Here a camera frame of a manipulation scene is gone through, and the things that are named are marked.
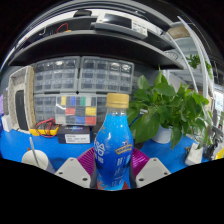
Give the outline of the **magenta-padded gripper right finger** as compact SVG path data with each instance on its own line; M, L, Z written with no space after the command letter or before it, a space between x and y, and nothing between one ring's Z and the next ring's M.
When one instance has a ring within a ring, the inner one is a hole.
M143 187L167 175L170 175L170 171L158 158L149 158L140 150L133 149L129 167L129 180L132 189Z

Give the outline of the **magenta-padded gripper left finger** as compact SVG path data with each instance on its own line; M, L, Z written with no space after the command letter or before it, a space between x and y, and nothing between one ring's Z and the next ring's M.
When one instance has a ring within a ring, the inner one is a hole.
M97 171L94 148L86 150L77 158L69 157L55 175L84 188L95 188Z

